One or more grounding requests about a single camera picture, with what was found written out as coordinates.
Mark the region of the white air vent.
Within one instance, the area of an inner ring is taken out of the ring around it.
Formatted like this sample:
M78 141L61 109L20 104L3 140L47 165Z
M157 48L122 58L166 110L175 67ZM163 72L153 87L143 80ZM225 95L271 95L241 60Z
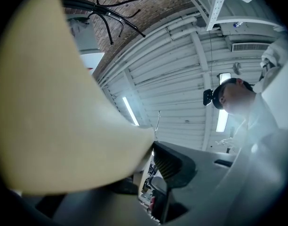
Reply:
M239 51L265 51L267 50L269 43L260 43L260 42L239 42L233 43L231 52Z

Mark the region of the white metal shelf rack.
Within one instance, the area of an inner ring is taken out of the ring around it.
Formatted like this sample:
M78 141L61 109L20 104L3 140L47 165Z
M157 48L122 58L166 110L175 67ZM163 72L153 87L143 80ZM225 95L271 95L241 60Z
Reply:
M277 32L285 30L277 15L266 5L264 0L190 0L200 12L210 31L216 24L231 23L235 27L242 23L270 25Z

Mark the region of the person's white jacket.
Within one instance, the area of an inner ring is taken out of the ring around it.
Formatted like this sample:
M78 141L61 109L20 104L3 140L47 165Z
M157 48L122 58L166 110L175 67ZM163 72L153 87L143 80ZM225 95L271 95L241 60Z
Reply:
M270 44L261 56L261 77L253 87L256 98L248 118L238 127L234 136L227 139L230 154L236 155L243 146L258 142L278 128L277 122L261 93L277 76L287 60L288 35L282 35Z

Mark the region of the white ceiling light bar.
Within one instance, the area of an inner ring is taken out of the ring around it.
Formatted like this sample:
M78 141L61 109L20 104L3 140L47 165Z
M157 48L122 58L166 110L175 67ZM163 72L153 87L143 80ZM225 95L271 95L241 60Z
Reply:
M216 132L221 133L225 131L227 121L228 121L228 116L229 114L227 113L227 111L219 110Z
M134 112L133 112L133 110L132 110L129 102L128 102L128 99L127 99L126 97L123 97L122 100L123 100L123 102L124 102L124 104L125 104L125 106L126 106L126 108L127 108L127 111L128 111L128 113L129 113L129 115L130 115L130 117L131 117L131 119L132 119L132 122L133 122L136 126L139 126L139 122L138 122L138 120L137 120L137 118L136 118L136 116L135 116L135 114L134 114Z
M220 73L220 74L218 74L217 77L219 79L219 84L221 85L226 80L229 80L231 78L231 74L230 73Z

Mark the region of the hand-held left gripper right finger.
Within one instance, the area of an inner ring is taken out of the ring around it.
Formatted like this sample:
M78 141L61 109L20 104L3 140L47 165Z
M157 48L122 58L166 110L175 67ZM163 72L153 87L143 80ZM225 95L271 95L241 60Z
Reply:
M237 224L228 191L227 174L236 156L154 142L154 162L160 192L153 216L161 224Z

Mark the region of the black metal coat rack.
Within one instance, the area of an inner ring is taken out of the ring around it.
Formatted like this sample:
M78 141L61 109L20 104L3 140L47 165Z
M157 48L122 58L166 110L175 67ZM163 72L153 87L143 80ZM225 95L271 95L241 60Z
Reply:
M146 37L146 35L144 35L142 32L140 32L140 30L135 25L133 25L131 22L128 21L128 19L135 17L141 11L140 9L131 16L124 16L124 15L121 15L121 14L110 9L112 7L118 7L121 5L126 5L126 4L129 4L129 3L132 3L135 1L140 1L140 0L127 0L127 1L123 1L120 3L116 3L116 4L111 4L111 5L102 5L102 4L100 4L100 0L96 0L96 3L90 2L87 0L61 0L61 1L62 1L62 5L64 8L74 8L74 9L79 9L79 10L91 12L87 16L87 18L82 19L82 21L89 20L92 15L99 16L103 20L103 22L106 26L111 45L113 45L114 42L112 40L110 27L109 27L108 22L105 19L105 16L108 18L111 18L113 20L116 20L121 25L121 31L120 31L120 34L118 36L119 38L122 36L123 30L124 30L124 25L127 25L130 28L132 28L134 31L136 31L138 34L140 34L143 38Z

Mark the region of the cream wooden clothes hanger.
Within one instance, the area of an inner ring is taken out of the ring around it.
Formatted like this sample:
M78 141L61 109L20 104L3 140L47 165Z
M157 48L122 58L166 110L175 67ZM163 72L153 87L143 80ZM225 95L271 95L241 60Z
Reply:
M153 129L132 125L82 63L60 0L24 0L0 37L0 176L25 194L120 181L147 167Z

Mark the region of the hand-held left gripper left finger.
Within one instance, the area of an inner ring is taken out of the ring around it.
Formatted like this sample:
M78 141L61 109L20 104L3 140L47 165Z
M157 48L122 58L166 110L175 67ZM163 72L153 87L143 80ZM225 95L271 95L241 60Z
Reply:
M36 226L158 226L137 196L137 187L124 180L67 194L23 195L24 208Z

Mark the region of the grey refrigerator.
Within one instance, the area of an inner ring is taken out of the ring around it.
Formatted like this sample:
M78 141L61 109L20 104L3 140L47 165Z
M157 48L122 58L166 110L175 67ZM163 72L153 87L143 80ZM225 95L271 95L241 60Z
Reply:
M67 15L67 23L84 66L93 74L104 52L97 43L92 22L86 15Z

